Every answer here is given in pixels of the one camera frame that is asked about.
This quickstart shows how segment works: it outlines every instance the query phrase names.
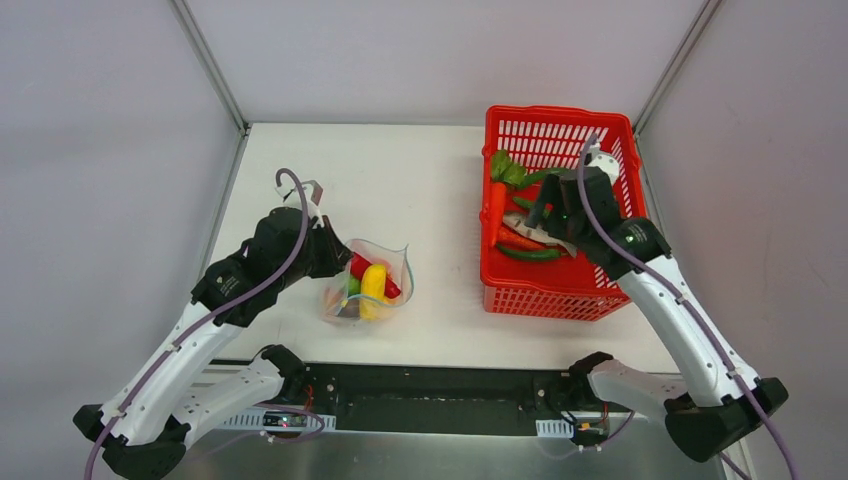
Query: white tabletop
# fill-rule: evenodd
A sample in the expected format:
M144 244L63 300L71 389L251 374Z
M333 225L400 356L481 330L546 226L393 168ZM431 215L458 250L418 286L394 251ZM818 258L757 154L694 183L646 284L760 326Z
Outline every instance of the white tabletop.
M479 127L254 125L213 261L281 203L274 173L285 166L324 187L321 210L342 241L409 244L415 293L382 324L339 327L321 320L322 280L301 280L219 358L249 359L282 343L313 362L559 369L605 351L640 370L676 372L632 304L593 323L483 310L482 146Z

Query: carrot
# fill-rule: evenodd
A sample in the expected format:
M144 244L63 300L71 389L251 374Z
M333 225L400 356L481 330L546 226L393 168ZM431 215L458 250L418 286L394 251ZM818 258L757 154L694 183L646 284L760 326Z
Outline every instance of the carrot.
M489 187L489 246L498 242L498 230L506 211L507 188L505 183L492 182Z
M548 246L536 243L529 238L522 237L503 225L498 228L498 243L508 247L523 248L524 250L531 251L549 248Z

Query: transparent bag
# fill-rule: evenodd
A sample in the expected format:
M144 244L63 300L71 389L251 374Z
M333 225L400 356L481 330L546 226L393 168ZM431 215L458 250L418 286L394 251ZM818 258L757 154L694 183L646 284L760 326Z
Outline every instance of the transparent bag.
M355 254L358 254L372 265L383 265L386 267L388 276L386 282L393 282L400 290L394 298L387 295L381 297L365 295L357 292L357 283L361 278L355 278L351 273L351 267L355 259L348 262L344 272L331 278L321 296L321 306L324 319L336 324L355 324L360 321L367 323L378 322L392 317L400 307L406 305L415 290L415 282L412 279L412 269L409 267L406 250L389 250L368 240L355 239L346 243L346 246Z

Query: red plastic crate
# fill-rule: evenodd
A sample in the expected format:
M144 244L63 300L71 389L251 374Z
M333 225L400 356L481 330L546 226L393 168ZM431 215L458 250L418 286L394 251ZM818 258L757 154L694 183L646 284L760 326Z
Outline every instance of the red plastic crate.
M488 246L489 163L504 148L528 173L549 167L576 168L584 140L592 133L601 150L621 163L621 176L613 186L622 215L647 216L630 120L614 113L595 113L566 107L494 106L486 113L483 147L483 208L480 221L480 279L485 285L486 311L595 321L630 302L614 282L589 263L582 253L544 263L521 262ZM519 192L535 199L538 187ZM520 210L512 200L507 210Z

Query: gray wall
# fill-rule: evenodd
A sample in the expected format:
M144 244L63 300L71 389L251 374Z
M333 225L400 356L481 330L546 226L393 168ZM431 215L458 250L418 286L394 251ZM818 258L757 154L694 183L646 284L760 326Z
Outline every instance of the gray wall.
M482 125L639 113L702 0L190 0L251 121Z
M804 478L848 461L848 3L726 2L643 136L684 273L789 403ZM762 479L787 478L770 437Z
M164 0L3 2L0 65L0 477L80 478L71 417L179 315L237 134Z

